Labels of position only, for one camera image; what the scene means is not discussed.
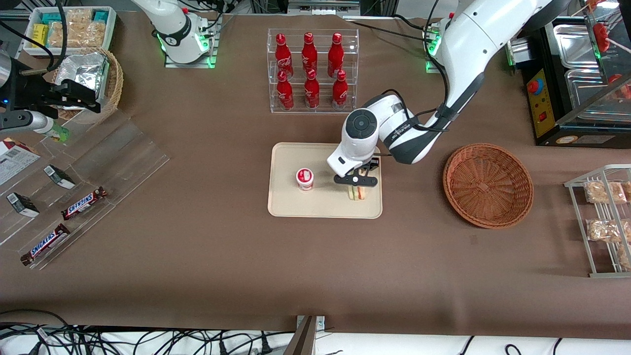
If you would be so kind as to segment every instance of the white robotic arm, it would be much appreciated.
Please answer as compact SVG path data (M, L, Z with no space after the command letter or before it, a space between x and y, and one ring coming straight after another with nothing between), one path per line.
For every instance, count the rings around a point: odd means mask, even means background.
M190 63L208 52L207 19L194 13L184 13L177 0L131 1L147 14L164 51L173 61Z
M379 137L394 159L414 164L424 158L440 136L480 89L484 69L526 22L555 0L474 0L448 24L436 57L444 65L449 83L446 102L426 124L395 95L380 95L351 112L342 128L342 141L327 159L343 177L365 164Z

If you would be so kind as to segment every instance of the beige tray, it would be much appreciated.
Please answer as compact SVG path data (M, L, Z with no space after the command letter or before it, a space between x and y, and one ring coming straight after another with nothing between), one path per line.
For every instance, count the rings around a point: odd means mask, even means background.
M381 168L370 172L379 183L366 188L366 199L348 198L348 185L333 182L334 172L326 159L337 144L278 143L272 149L269 173L268 211L276 217L322 217L375 219L381 215ZM314 187L302 191L296 172L306 167L314 173Z

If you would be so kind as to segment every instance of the emergency stop button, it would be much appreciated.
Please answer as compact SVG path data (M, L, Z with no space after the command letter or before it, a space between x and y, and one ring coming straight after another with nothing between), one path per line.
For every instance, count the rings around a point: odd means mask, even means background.
M543 91L543 80L535 79L528 83L528 92L537 96Z

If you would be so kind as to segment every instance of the red button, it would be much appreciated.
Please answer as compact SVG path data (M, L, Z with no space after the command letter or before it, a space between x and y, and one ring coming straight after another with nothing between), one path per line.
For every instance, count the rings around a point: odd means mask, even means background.
M539 90L539 83L536 80L533 80L528 83L528 92L536 93Z

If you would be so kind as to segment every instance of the small basket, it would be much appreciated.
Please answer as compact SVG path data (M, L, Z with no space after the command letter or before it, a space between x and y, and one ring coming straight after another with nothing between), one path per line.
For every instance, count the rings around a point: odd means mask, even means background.
M77 123L81 124L98 124L101 123L104 119L111 116L117 109L118 103L121 99L122 93L122 84L123 84L123 75L121 65L116 60L116 57L110 52L106 51L103 48L99 47L91 47L91 48L83 48L79 52L75 54L90 54L98 52L107 56L107 60L110 63L110 69L107 72L107 83L105 87L105 98L107 102L105 105L101 107L101 113L93 113L87 115L81 115L81 117L77 117L75 120ZM52 75L52 81L57 79L57 75L59 74L59 69L56 69ZM71 119L75 117L81 110L63 110L58 109L59 118L63 118L65 120Z
M516 225L533 206L533 181L519 159L487 143L466 145L447 160L442 179L464 219L489 229Z

